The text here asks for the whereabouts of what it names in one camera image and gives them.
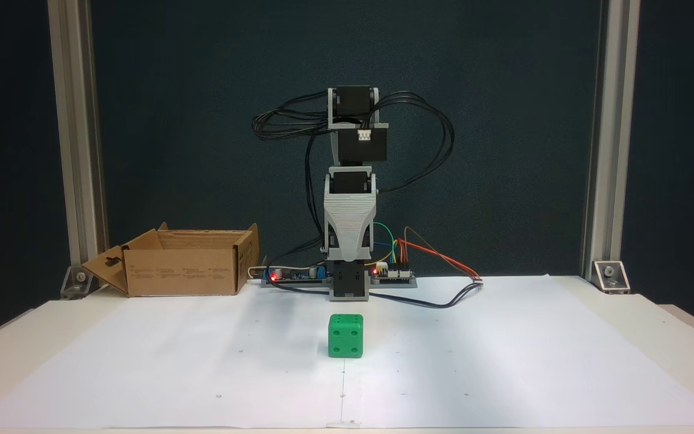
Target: yellow wire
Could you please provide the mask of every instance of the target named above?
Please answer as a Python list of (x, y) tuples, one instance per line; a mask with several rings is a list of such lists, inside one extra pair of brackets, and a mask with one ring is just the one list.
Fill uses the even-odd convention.
[(390, 257), (390, 255), (391, 255), (391, 254), (393, 253), (393, 251), (394, 251), (394, 247), (395, 247), (396, 245), (397, 245), (397, 240), (394, 240), (394, 242), (393, 242), (393, 248), (392, 248), (392, 249), (390, 249), (390, 253), (387, 253), (387, 256), (385, 256), (385, 257), (383, 257), (383, 258), (379, 259), (379, 260), (378, 260), (378, 261), (376, 261), (376, 262), (372, 262), (372, 263), (367, 263), (367, 264), (365, 264), (365, 266), (372, 266), (372, 265), (376, 265), (376, 263), (380, 263), (380, 262), (384, 261), (385, 259), (389, 258), (389, 257)]

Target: green wire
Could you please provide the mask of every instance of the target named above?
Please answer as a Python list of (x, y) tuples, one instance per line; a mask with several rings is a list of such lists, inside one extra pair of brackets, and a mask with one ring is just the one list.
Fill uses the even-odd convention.
[(383, 228), (385, 228), (385, 229), (387, 230), (387, 233), (390, 234), (390, 244), (393, 246), (393, 257), (392, 257), (391, 259), (393, 260), (393, 263), (396, 262), (396, 257), (394, 256), (394, 236), (393, 236), (393, 231), (391, 231), (390, 228), (389, 228), (387, 225), (385, 225), (385, 224), (383, 224), (383, 223), (380, 223), (380, 222), (374, 222), (374, 225), (382, 226)]

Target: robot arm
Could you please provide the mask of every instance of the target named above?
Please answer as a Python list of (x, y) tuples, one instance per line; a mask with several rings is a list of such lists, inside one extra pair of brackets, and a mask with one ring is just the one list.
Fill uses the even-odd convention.
[(328, 89), (333, 166), (325, 177), (324, 243), (331, 268), (331, 300), (367, 300), (366, 260), (374, 248), (376, 175), (366, 162), (387, 160), (388, 124), (374, 109), (379, 91), (368, 86)]

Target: cardboard box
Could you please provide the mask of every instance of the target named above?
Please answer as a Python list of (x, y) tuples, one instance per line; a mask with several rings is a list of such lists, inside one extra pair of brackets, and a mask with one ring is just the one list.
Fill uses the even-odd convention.
[(258, 226), (247, 231), (150, 230), (84, 268), (129, 297), (234, 295), (258, 263)]

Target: orange wire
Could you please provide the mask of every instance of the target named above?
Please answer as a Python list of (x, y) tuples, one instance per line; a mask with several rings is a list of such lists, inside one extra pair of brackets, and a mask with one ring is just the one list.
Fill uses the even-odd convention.
[(477, 274), (476, 270), (471, 269), (470, 267), (466, 266), (466, 265), (463, 264), (463, 263), (460, 263), (460, 261), (457, 261), (457, 260), (455, 260), (455, 259), (449, 258), (448, 256), (444, 255), (443, 253), (438, 253), (438, 252), (435, 252), (435, 250), (430, 250), (430, 249), (428, 249), (428, 248), (426, 248), (426, 247), (422, 247), (421, 245), (413, 244), (413, 242), (406, 241), (406, 240), (404, 240), (404, 239), (402, 239), (402, 238), (398, 238), (397, 241), (398, 241), (398, 242), (401, 242), (401, 244), (403, 244), (404, 246), (405, 246), (405, 245), (410, 245), (410, 246), (413, 247), (414, 249), (422, 250), (422, 252), (427, 252), (427, 253), (430, 253), (431, 255), (440, 256), (440, 257), (443, 258), (443, 259), (447, 259), (448, 261), (451, 261), (452, 263), (457, 264), (457, 266), (459, 266), (459, 268), (461, 268), (462, 271), (467, 272), (471, 277), (481, 278), (480, 275)]

